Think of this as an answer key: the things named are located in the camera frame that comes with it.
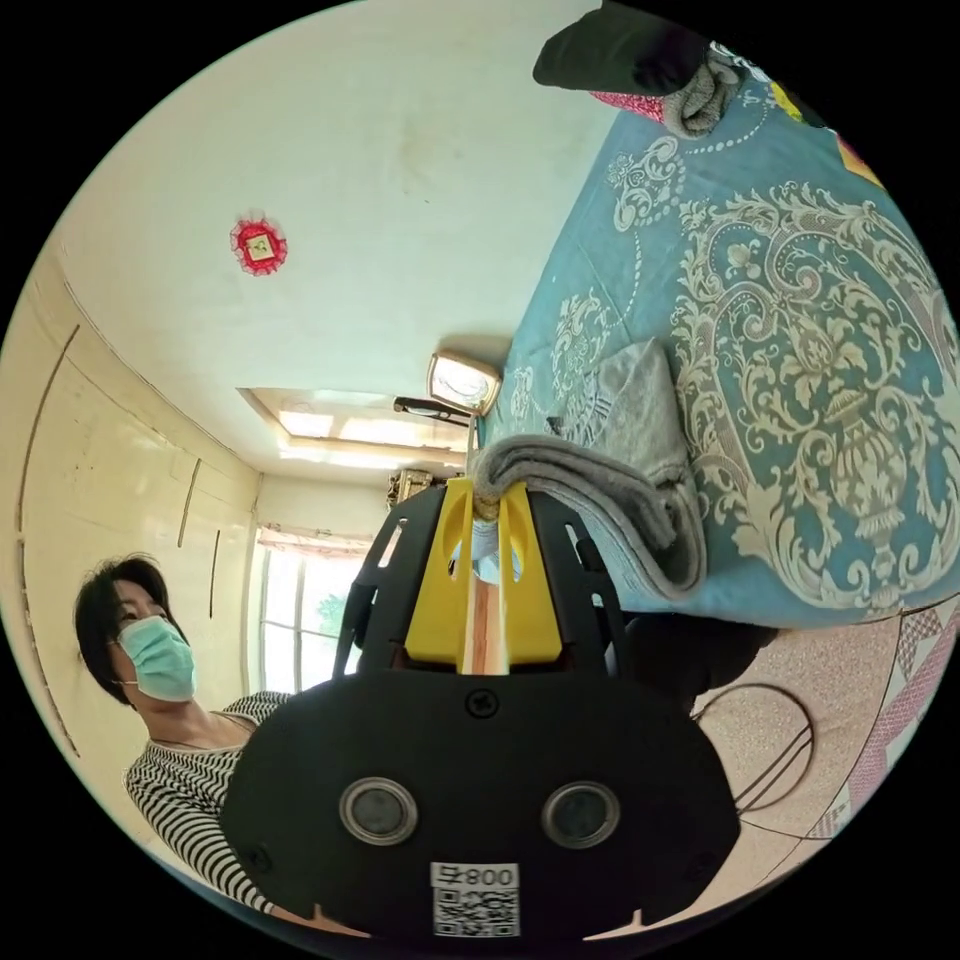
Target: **face mask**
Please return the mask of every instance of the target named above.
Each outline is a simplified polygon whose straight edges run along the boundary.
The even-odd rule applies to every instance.
[[[173,624],[145,617],[120,631],[121,649],[133,661],[137,687],[156,700],[184,703],[197,692],[193,651]]]

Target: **black and white striped top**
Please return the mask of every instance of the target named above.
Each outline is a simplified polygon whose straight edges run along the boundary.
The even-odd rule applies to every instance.
[[[220,712],[259,726],[289,698],[257,693]],[[178,750],[150,741],[123,782],[147,823],[184,863],[225,896],[269,913],[273,904],[247,878],[220,830],[220,811],[242,750]]]

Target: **woman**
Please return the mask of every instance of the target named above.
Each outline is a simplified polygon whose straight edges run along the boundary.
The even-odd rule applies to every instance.
[[[80,654],[99,686],[133,709],[147,729],[143,753],[124,775],[130,799],[164,843],[211,886],[255,910],[335,933],[267,901],[219,826],[227,785],[251,733],[288,694],[257,693],[223,710],[197,703],[193,652],[170,611],[160,571],[146,557],[103,563],[74,608]]]

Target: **qr code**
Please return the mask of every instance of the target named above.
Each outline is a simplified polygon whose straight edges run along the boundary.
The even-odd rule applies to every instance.
[[[516,864],[431,864],[433,932],[438,937],[519,937]]]
[[[520,936],[519,890],[434,890],[433,903],[437,936]]]

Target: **pink cloth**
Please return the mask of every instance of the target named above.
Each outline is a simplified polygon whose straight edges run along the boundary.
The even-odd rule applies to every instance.
[[[641,97],[632,93],[597,93],[592,92],[601,103],[607,103],[619,110],[629,110],[649,117],[657,123],[663,123],[663,99],[661,97]]]

